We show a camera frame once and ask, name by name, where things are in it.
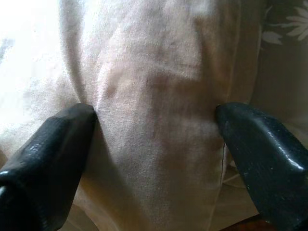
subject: beige fabric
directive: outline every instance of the beige fabric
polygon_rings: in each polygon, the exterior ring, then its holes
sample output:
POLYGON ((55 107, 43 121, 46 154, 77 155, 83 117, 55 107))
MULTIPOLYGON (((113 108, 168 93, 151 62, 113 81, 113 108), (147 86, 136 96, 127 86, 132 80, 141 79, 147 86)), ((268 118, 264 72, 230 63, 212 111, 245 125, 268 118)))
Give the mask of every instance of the beige fabric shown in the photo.
POLYGON ((250 44, 239 0, 9 1, 3 163, 47 117, 89 103, 99 125, 63 230, 209 230, 226 166, 214 110, 250 99, 257 7, 250 44))

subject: cloth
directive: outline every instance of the cloth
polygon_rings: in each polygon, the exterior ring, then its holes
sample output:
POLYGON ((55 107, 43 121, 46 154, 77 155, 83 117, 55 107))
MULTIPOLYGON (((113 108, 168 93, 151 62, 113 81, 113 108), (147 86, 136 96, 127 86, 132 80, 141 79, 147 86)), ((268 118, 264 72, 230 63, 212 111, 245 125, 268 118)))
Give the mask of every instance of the cloth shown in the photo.
MULTIPOLYGON (((99 124, 63 230, 224 228, 214 110, 251 98, 262 2, 1 3, 1 163, 47 117, 88 103, 99 124)), ((240 197, 252 212, 236 209, 225 226, 256 212, 240 197)))

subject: wooden surface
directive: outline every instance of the wooden surface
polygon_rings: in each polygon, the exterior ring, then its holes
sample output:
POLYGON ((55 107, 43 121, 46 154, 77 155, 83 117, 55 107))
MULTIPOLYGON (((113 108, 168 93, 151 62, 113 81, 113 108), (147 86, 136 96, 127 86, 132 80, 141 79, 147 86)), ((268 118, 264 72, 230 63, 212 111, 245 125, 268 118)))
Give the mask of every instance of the wooden surface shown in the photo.
POLYGON ((272 225, 266 223, 260 215, 241 221, 221 231, 277 231, 272 225))

